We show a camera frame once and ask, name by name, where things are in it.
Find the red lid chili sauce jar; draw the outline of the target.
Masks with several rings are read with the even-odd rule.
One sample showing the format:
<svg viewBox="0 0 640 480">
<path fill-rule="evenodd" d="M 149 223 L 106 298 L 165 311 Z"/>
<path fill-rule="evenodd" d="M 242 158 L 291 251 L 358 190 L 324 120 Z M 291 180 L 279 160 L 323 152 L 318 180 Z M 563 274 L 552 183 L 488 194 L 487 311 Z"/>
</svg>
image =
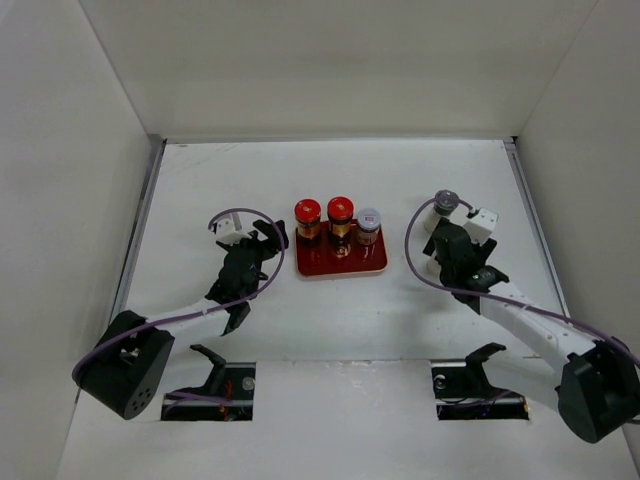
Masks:
<svg viewBox="0 0 640 480">
<path fill-rule="evenodd" d="M 321 206 L 310 198 L 302 199 L 294 207 L 296 237 L 307 245 L 318 241 L 321 231 Z"/>
</svg>

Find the clear cap salt grinder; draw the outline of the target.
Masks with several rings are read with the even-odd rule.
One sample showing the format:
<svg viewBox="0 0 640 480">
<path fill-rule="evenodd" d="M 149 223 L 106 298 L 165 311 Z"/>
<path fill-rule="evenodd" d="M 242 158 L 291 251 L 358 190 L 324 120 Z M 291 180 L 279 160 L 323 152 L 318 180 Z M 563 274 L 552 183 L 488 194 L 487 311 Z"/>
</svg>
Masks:
<svg viewBox="0 0 640 480">
<path fill-rule="evenodd" d="M 441 219 L 448 219 L 459 206 L 459 196 L 451 190 L 439 190 L 434 202 L 426 209 L 424 229 L 431 234 Z"/>
</svg>

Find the red lid brown sauce bottle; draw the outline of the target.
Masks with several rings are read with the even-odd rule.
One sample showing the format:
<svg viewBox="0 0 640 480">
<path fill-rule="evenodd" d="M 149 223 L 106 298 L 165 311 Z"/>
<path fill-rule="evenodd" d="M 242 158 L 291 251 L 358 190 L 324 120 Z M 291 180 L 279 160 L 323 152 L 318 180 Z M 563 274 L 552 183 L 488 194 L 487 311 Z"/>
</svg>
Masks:
<svg viewBox="0 0 640 480">
<path fill-rule="evenodd" d="M 328 202 L 329 243 L 334 255 L 338 258 L 344 258 L 350 253 L 353 214 L 353 203 L 347 197 L 337 196 Z"/>
</svg>

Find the white lid condiment jar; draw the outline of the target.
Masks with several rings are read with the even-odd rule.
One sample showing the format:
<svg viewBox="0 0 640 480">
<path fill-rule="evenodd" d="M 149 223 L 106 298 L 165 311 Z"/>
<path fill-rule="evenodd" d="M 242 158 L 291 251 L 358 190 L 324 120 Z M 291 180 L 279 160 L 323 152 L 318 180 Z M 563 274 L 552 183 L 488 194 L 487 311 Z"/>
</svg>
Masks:
<svg viewBox="0 0 640 480">
<path fill-rule="evenodd" d="M 362 246 L 376 243 L 381 228 L 381 214 L 374 208 L 363 208 L 356 218 L 356 241 Z"/>
</svg>

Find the black cap white shaker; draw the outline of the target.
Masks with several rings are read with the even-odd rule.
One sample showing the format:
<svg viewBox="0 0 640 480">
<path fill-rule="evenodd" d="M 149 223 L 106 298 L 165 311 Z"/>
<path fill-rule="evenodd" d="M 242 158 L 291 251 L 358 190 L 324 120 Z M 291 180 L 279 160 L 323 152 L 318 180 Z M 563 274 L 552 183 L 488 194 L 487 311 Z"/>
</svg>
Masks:
<svg viewBox="0 0 640 480">
<path fill-rule="evenodd" d="M 435 255 L 432 255 L 427 261 L 427 270 L 431 275 L 434 275 L 434 276 L 437 276 L 440 274 L 441 266 Z"/>
</svg>

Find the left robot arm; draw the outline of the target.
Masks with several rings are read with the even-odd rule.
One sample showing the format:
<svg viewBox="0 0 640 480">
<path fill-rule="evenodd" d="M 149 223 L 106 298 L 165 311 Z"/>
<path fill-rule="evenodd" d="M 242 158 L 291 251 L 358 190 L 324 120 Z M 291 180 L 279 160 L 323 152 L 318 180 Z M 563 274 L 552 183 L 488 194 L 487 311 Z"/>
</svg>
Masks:
<svg viewBox="0 0 640 480">
<path fill-rule="evenodd" d="M 223 217 L 209 223 L 225 256 L 212 287 L 195 304 L 158 318 L 132 310 L 118 313 L 93 349 L 74 367 L 78 388 L 124 420 L 140 415 L 162 389 L 172 353 L 188 348 L 208 355 L 199 339 L 226 336 L 239 328 L 250 303 L 274 281 L 263 270 L 271 259 L 282 261 L 289 247 L 286 224 L 257 212 L 253 228 L 244 232 L 233 221 L 223 232 Z"/>
</svg>

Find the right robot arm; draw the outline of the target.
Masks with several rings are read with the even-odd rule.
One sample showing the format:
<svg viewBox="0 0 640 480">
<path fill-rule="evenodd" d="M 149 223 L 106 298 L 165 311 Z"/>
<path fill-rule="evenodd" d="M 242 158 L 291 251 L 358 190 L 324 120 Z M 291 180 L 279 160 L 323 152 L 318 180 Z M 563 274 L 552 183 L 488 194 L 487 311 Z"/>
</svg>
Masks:
<svg viewBox="0 0 640 480">
<path fill-rule="evenodd" d="M 551 404 L 588 443 L 639 419 L 639 359 L 624 343 L 532 303 L 488 264 L 497 243 L 479 244 L 468 230 L 441 219 L 423 250 L 439 267 L 439 286 L 476 314 L 527 345 L 552 369 Z"/>
</svg>

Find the red lacquer tray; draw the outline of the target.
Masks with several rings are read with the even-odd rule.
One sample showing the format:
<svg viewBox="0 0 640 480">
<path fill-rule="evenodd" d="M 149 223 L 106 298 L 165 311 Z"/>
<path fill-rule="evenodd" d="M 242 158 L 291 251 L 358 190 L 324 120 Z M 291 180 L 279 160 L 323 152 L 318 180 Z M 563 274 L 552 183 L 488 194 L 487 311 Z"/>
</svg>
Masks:
<svg viewBox="0 0 640 480">
<path fill-rule="evenodd" d="M 362 245 L 357 241 L 357 222 L 352 221 L 352 236 L 347 246 L 336 246 L 329 238 L 328 222 L 320 223 L 320 233 L 307 240 L 294 231 L 295 263 L 297 271 L 304 277 L 355 276 L 378 274 L 389 263 L 384 229 L 381 228 L 376 241 Z"/>
</svg>

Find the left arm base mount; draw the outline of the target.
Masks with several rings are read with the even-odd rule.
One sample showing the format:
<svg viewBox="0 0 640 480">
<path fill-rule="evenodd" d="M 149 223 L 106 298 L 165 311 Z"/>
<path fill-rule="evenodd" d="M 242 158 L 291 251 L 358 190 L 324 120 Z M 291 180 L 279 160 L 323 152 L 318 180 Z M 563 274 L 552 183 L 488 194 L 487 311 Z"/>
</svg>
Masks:
<svg viewBox="0 0 640 480">
<path fill-rule="evenodd" d="M 255 363 L 228 362 L 213 350 L 194 344 L 190 349 L 211 364 L 201 385 L 172 388 L 164 394 L 160 420 L 165 422 L 252 421 L 256 388 Z"/>
</svg>

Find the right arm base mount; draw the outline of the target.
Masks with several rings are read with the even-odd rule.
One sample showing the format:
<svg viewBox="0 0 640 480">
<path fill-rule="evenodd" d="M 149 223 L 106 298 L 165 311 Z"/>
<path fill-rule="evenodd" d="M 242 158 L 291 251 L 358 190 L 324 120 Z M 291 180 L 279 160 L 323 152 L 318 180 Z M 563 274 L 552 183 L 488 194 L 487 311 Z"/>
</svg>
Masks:
<svg viewBox="0 0 640 480">
<path fill-rule="evenodd" d="M 490 384 L 484 363 L 504 345 L 491 342 L 463 359 L 435 360 L 431 378 L 440 421 L 529 420 L 526 399 Z"/>
</svg>

